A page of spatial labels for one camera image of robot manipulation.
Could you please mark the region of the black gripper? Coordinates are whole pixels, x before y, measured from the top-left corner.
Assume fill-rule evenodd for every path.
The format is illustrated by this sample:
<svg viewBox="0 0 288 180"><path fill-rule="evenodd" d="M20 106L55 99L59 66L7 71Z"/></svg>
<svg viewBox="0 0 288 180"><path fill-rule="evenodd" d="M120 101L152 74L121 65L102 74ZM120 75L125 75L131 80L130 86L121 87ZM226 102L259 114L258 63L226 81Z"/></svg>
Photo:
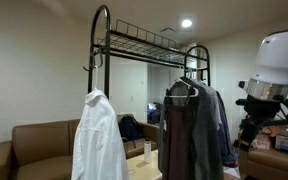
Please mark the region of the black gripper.
<svg viewBox="0 0 288 180"><path fill-rule="evenodd" d="M248 151L255 137L263 127L288 126L288 99L279 101L258 100L250 95L238 99L236 104L243 106L247 116L242 120L239 148Z"/></svg>

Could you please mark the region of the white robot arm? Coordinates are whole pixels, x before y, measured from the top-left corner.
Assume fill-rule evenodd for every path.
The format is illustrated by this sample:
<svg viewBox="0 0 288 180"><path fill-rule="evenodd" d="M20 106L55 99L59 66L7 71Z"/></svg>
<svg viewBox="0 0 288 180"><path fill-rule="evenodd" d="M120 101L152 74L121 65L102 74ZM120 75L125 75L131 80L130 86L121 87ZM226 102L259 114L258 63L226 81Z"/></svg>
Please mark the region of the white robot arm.
<svg viewBox="0 0 288 180"><path fill-rule="evenodd" d="M248 118L242 121L239 148L248 151L265 126L288 126L288 30L266 36L258 50L255 70L240 84L247 97L238 99Z"/></svg>

